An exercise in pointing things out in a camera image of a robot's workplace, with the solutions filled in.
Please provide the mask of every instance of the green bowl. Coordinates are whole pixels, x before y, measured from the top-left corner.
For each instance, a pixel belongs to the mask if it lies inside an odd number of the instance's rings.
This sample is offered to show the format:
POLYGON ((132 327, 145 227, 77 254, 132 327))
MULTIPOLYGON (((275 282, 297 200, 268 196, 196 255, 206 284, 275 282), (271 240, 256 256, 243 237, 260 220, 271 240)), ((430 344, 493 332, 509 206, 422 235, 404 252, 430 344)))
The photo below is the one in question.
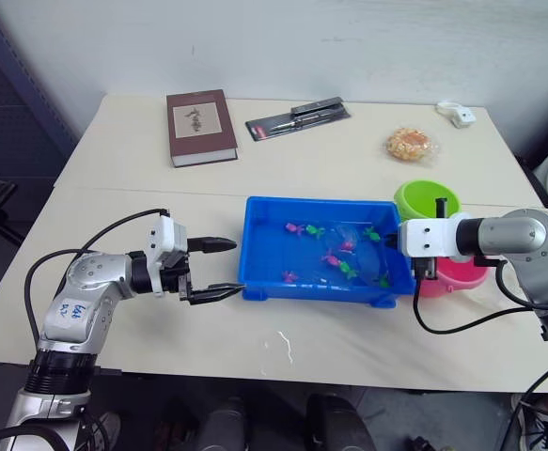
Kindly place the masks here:
POLYGON ((447 216, 462 209, 460 199, 445 185, 432 180, 412 180, 403 183, 395 193, 395 203, 402 221, 436 217, 438 197, 446 197, 447 216))

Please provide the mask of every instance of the white wall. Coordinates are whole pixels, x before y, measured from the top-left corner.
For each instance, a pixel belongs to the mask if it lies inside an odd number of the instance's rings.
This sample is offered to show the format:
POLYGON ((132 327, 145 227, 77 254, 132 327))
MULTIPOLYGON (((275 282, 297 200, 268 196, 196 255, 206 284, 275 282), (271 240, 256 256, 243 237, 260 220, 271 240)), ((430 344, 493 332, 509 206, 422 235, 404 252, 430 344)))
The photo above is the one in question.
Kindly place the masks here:
POLYGON ((548 1, 0 0, 0 22, 79 134, 104 93, 217 87, 483 105, 516 152, 548 126, 548 1))

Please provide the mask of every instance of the toy fish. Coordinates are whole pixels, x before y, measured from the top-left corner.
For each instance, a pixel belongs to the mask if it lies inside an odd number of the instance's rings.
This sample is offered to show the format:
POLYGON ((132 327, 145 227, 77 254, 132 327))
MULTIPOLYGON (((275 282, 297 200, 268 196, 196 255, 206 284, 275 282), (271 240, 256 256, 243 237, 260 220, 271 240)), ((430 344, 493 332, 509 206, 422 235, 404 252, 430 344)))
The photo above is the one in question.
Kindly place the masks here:
POLYGON ((351 266, 349 266, 349 263, 347 263, 346 261, 341 261, 338 265, 338 268, 347 276, 348 280, 357 277, 357 271, 351 268, 351 266))
POLYGON ((299 280, 299 276, 292 271, 284 271, 282 272, 282 279, 284 279, 285 284, 293 284, 299 280))
POLYGON ((378 282, 378 285, 380 285, 381 288, 390 288, 390 282, 388 280, 388 277, 386 275, 383 275, 380 278, 380 282, 378 282))
POLYGON ((376 233, 376 230, 374 230, 374 227, 368 227, 366 230, 364 230, 364 235, 371 239, 372 241, 378 242, 380 241, 380 235, 376 233))
POLYGON ((325 261, 326 263, 328 263, 330 266, 334 266, 334 267, 339 267, 340 266, 340 263, 342 263, 338 258, 336 258, 335 256, 333 256, 330 251, 328 251, 328 254, 326 254, 325 256, 323 256, 321 258, 321 261, 325 261))
POLYGON ((323 235, 323 232, 326 231, 326 229, 323 227, 315 227, 314 225, 307 225, 307 227, 305 228, 305 231, 309 235, 313 235, 315 236, 315 238, 319 240, 321 235, 323 235))
POLYGON ((352 241, 344 241, 340 244, 340 250, 342 252, 352 252, 355 250, 355 243, 352 241))
POLYGON ((286 223, 286 225, 284 225, 284 228, 286 228, 288 232, 290 233, 296 233, 299 237, 305 230, 305 228, 302 225, 296 225, 293 223, 286 223))

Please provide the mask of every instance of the book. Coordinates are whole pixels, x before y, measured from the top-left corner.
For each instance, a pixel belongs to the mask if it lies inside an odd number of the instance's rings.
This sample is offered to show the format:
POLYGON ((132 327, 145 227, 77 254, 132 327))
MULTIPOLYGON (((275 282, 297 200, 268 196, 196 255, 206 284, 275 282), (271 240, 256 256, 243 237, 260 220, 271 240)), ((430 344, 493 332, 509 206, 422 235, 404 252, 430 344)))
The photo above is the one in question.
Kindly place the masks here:
POLYGON ((222 89, 167 96, 167 119, 174 166, 238 158, 222 89))

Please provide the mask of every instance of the blue plastic tray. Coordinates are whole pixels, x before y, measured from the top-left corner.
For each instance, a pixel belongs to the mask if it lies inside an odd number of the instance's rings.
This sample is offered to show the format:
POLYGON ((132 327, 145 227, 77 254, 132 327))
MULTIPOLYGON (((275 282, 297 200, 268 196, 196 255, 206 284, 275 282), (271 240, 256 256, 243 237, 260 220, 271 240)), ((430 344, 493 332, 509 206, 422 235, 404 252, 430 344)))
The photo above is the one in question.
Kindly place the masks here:
POLYGON ((243 296, 393 308, 399 295, 415 290, 409 258, 384 245, 384 236, 398 225, 392 202, 249 197, 239 274, 243 296), (318 233, 308 233, 307 226, 318 233), (379 241, 367 236, 370 227, 379 241), (356 275, 348 276, 340 262, 356 275))

